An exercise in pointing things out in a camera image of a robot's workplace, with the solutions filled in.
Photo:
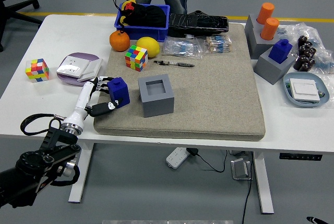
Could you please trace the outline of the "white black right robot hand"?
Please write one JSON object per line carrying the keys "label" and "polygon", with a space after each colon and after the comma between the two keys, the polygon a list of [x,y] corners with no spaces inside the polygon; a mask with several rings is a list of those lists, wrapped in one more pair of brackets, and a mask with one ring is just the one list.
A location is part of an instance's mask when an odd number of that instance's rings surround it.
{"label": "white black right robot hand", "polygon": [[319,218],[316,218],[316,217],[308,216],[306,217],[306,219],[313,224],[328,224],[328,222],[321,220]]}

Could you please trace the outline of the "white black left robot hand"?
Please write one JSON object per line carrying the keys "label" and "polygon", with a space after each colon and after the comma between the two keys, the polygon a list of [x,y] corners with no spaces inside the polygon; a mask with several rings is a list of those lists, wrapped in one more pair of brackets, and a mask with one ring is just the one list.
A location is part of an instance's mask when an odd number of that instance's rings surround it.
{"label": "white black left robot hand", "polygon": [[63,121],[61,129],[66,132],[77,132],[76,135],[80,135],[84,130],[84,120],[87,115],[96,117],[115,110],[123,101],[122,98],[111,99],[110,102],[90,105],[91,96],[95,91],[109,93],[106,82],[111,80],[113,80],[112,77],[106,76],[99,76],[88,80],[81,90],[73,113]]}

